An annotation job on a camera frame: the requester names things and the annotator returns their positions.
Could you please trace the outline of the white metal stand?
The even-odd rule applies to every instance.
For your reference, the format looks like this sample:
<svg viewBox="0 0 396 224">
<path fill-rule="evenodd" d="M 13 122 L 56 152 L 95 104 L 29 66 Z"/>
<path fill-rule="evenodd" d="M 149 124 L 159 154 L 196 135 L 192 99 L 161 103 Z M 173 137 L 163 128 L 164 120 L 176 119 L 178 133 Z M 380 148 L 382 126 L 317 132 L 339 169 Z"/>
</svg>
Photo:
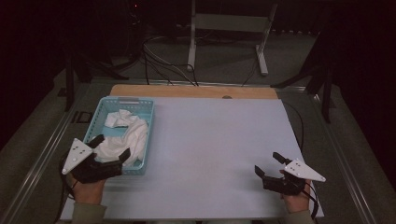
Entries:
<svg viewBox="0 0 396 224">
<path fill-rule="evenodd" d="M 195 69 L 197 30 L 261 33 L 262 40 L 255 47 L 255 51 L 261 75 L 267 76 L 269 72 L 264 49 L 274 22 L 277 6 L 278 3 L 272 3 L 266 16 L 210 14 L 197 12 L 196 0 L 191 0 L 191 35 L 188 53 L 188 70 L 192 72 Z"/>
</svg>

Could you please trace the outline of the wooden board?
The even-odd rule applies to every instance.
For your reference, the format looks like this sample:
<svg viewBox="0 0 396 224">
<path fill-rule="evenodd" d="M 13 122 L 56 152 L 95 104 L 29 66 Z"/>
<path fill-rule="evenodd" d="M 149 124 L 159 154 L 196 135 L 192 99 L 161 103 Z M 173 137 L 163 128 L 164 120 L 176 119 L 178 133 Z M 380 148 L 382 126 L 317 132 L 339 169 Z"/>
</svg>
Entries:
<svg viewBox="0 0 396 224">
<path fill-rule="evenodd" d="M 227 86 L 164 86 L 117 84 L 110 96 L 139 97 L 187 97 L 220 99 L 277 99 L 272 88 L 227 87 Z"/>
</svg>

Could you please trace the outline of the light blue plastic basket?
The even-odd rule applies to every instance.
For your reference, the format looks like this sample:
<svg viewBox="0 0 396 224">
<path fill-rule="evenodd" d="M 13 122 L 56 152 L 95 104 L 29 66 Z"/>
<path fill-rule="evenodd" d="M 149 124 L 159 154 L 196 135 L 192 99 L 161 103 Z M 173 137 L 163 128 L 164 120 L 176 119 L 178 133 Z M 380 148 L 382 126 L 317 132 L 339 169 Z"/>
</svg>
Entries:
<svg viewBox="0 0 396 224">
<path fill-rule="evenodd" d="M 93 114 L 91 124 L 84 136 L 84 142 L 89 143 L 95 136 L 102 134 L 106 136 L 122 136 L 126 127 L 107 128 L 105 120 L 108 113 L 118 112 L 125 109 L 138 116 L 148 124 L 148 137 L 145 146 L 144 159 L 136 160 L 132 166 L 124 166 L 122 171 L 125 175 L 142 175 L 146 171 L 147 157 L 149 154 L 150 132 L 154 115 L 154 103 L 151 99 L 130 98 L 130 97 L 104 97 L 99 101 Z"/>
</svg>

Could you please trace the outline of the metal floor rail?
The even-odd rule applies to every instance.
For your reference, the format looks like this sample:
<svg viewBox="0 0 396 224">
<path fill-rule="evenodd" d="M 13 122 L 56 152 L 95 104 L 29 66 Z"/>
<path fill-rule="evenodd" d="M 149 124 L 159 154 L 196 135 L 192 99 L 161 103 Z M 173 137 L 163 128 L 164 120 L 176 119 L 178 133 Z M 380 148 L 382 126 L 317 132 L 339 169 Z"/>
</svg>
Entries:
<svg viewBox="0 0 396 224">
<path fill-rule="evenodd" d="M 364 196 L 361 186 L 358 183 L 356 177 L 354 176 L 351 167 L 347 162 L 347 157 L 341 147 L 340 142 L 336 139 L 336 135 L 332 130 L 331 124 L 327 123 L 321 113 L 322 100 L 315 94 L 310 97 L 310 102 L 314 107 L 315 113 L 321 123 L 321 127 L 325 132 L 330 145 L 332 146 L 333 154 L 335 155 L 335 160 L 340 170 L 340 173 L 345 181 L 346 187 L 348 189 L 349 195 L 355 204 L 355 207 L 360 215 L 362 224 L 377 224 L 375 216 Z"/>
<path fill-rule="evenodd" d="M 49 93 L 0 152 L 0 224 L 15 224 L 63 138 L 81 97 Z"/>
</svg>

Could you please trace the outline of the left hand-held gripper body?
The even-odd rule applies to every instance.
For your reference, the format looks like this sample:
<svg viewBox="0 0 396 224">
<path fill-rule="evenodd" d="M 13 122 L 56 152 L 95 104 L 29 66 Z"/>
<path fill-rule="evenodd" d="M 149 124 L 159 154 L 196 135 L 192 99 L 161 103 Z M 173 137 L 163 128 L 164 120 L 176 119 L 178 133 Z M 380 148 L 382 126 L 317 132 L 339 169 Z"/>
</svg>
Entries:
<svg viewBox="0 0 396 224">
<path fill-rule="evenodd" d="M 77 181 L 86 184 L 108 179 L 122 174 L 119 160 L 99 162 L 95 158 L 94 148 L 75 138 L 66 158 L 61 164 L 61 174 L 71 174 Z"/>
</svg>

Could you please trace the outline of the black stand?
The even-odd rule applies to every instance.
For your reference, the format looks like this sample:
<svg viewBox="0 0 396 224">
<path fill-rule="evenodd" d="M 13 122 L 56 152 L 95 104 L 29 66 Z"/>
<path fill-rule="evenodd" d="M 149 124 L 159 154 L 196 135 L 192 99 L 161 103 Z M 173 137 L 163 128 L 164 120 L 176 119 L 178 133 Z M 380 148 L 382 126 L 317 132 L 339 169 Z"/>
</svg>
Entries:
<svg viewBox="0 0 396 224">
<path fill-rule="evenodd" d="M 65 111 L 69 111 L 71 106 L 75 101 L 75 80 L 82 83 L 90 83 L 92 81 L 92 74 L 90 72 L 89 66 L 99 69 L 101 72 L 105 73 L 109 77 L 117 80 L 127 80 L 127 77 L 121 76 L 116 72 L 112 71 L 110 68 L 105 67 L 91 57 L 80 53 L 65 53 L 65 97 L 66 106 Z"/>
<path fill-rule="evenodd" d="M 336 65 L 334 56 L 336 44 L 333 42 L 333 38 L 333 33 L 320 32 L 300 72 L 291 78 L 271 85 L 272 88 L 284 89 L 299 80 L 311 77 L 304 91 L 308 95 L 315 95 L 322 91 L 321 115 L 328 123 L 331 122 L 332 72 Z"/>
</svg>

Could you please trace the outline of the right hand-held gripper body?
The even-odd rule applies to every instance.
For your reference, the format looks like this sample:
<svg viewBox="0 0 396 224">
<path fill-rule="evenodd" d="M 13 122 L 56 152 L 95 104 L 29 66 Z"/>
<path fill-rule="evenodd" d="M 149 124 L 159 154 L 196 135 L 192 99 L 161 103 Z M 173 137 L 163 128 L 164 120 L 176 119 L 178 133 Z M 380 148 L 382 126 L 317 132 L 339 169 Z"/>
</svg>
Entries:
<svg viewBox="0 0 396 224">
<path fill-rule="evenodd" d="M 298 159 L 279 159 L 284 164 L 283 177 L 271 177 L 262 175 L 262 185 L 264 189 L 278 192 L 284 195 L 298 195 L 305 187 L 307 180 L 325 182 L 326 178 L 313 168 Z"/>
</svg>

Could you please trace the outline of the person's right hand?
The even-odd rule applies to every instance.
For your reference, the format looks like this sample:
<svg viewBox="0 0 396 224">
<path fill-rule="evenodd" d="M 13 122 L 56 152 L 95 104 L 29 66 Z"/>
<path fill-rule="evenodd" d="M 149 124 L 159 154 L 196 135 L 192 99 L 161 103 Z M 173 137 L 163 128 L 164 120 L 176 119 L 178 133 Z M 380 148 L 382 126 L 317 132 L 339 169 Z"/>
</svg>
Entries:
<svg viewBox="0 0 396 224">
<path fill-rule="evenodd" d="M 306 180 L 304 190 L 298 195 L 281 194 L 280 198 L 284 201 L 287 211 L 290 214 L 307 211 L 310 204 L 310 180 Z"/>
</svg>

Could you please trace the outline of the large white cloth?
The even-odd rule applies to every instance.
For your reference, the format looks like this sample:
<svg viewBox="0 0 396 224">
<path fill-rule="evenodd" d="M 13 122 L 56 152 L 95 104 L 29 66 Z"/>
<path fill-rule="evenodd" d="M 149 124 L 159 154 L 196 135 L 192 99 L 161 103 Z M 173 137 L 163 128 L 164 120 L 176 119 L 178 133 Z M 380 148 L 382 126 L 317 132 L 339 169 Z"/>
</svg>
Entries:
<svg viewBox="0 0 396 224">
<path fill-rule="evenodd" d="M 148 137 L 148 124 L 138 116 L 129 119 L 107 119 L 107 128 L 126 127 L 122 136 L 106 136 L 105 140 L 93 151 L 102 162 L 116 160 L 126 149 L 130 156 L 123 162 L 124 166 L 132 166 L 136 160 L 143 160 Z"/>
</svg>

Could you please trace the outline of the small crumpled white cloth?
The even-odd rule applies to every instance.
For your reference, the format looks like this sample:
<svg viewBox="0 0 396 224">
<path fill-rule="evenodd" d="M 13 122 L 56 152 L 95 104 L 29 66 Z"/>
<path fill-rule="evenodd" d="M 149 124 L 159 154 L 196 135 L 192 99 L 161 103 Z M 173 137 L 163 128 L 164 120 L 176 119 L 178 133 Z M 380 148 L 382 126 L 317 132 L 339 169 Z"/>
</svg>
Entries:
<svg viewBox="0 0 396 224">
<path fill-rule="evenodd" d="M 108 113 L 105 120 L 105 126 L 108 128 L 128 127 L 135 123 L 138 116 L 134 116 L 132 112 L 120 109 L 118 112 Z"/>
</svg>

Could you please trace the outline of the person's left hand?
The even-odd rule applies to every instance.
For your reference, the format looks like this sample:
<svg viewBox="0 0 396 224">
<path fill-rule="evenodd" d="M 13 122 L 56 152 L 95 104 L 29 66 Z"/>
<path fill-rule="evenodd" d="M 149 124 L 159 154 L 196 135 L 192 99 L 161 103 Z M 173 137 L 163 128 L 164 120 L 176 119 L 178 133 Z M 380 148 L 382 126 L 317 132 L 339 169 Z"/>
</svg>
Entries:
<svg viewBox="0 0 396 224">
<path fill-rule="evenodd" d="M 71 174 L 66 176 L 67 184 L 74 193 L 75 201 L 77 203 L 86 204 L 100 204 L 103 197 L 105 187 L 105 180 L 100 180 L 94 183 L 83 184 L 77 181 Z"/>
</svg>

